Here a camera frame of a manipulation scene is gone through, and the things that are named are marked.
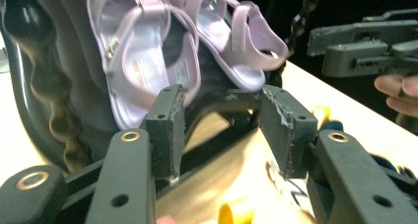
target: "sandal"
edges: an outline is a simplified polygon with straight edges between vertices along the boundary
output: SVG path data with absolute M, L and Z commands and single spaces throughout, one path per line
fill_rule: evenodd
M 259 90 L 263 70 L 274 70 L 286 60 L 286 44 L 270 29 L 258 7 L 237 0 L 170 0 L 195 23 L 226 75 L 240 88 Z M 231 24 L 225 21 L 227 5 L 235 8 Z M 263 51 L 272 51 L 277 57 Z
M 157 95 L 169 85 L 182 85 L 185 107 L 192 102 L 200 88 L 198 34 L 183 11 L 167 0 L 90 0 L 88 6 L 120 129 L 138 127 Z M 162 46 L 172 14 L 187 32 L 180 56 L 166 68 Z

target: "yellow object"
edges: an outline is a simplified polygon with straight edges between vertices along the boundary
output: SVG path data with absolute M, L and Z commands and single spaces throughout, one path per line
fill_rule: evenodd
M 254 217 L 255 209 L 247 198 L 243 197 L 228 202 L 219 211 L 219 224 L 250 224 Z
M 317 118 L 317 129 L 329 122 L 331 109 L 329 106 L 318 105 L 312 111 L 313 116 Z

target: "metal grommet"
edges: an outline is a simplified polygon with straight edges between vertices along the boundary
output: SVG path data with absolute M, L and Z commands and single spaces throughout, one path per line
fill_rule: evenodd
M 123 142 L 132 142 L 138 139 L 140 136 L 141 134 L 139 132 L 129 131 L 129 132 L 123 133 L 122 136 L 120 136 L 120 139 Z
M 48 172 L 34 172 L 30 173 L 29 175 L 24 176 L 21 178 L 16 187 L 20 190 L 31 189 L 33 187 L 38 187 L 42 183 L 44 183 L 49 177 Z
M 336 142 L 348 142 L 348 137 L 339 132 L 331 132 L 328 134 L 328 137 Z

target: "sandal buckle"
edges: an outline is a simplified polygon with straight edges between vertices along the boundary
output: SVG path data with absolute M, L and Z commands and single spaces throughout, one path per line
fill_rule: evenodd
M 111 59 L 114 54 L 114 48 L 117 47 L 120 44 L 120 41 L 117 37 L 114 37 L 110 43 L 108 44 L 108 47 L 105 49 L 104 56 L 106 59 Z

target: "hand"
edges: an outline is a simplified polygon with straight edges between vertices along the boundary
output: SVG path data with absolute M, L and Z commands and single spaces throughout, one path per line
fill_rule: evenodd
M 164 216 L 157 220 L 157 224 L 175 224 L 175 222 L 170 216 Z
M 375 87 L 388 95 L 387 105 L 397 112 L 418 117 L 418 75 L 388 74 L 375 80 Z

